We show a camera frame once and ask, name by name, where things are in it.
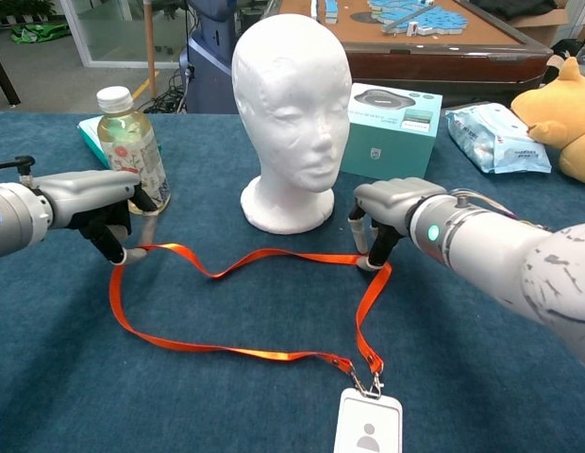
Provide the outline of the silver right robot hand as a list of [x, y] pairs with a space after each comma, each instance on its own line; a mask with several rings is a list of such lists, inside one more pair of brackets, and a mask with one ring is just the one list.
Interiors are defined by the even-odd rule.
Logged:
[[369, 272], [381, 269], [399, 240], [409, 235], [410, 212], [430, 196], [445, 193], [444, 187], [419, 177], [359, 185], [347, 218], [360, 253], [356, 265]]

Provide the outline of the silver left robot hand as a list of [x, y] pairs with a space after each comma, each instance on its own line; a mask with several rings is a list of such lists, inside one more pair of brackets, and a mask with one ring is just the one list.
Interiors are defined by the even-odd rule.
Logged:
[[[40, 176], [36, 184], [53, 210], [51, 228], [77, 230], [115, 266], [137, 263], [147, 256], [144, 245], [154, 239], [159, 208], [128, 171], [87, 170]], [[139, 245], [125, 248], [131, 234], [128, 205], [145, 216]]]

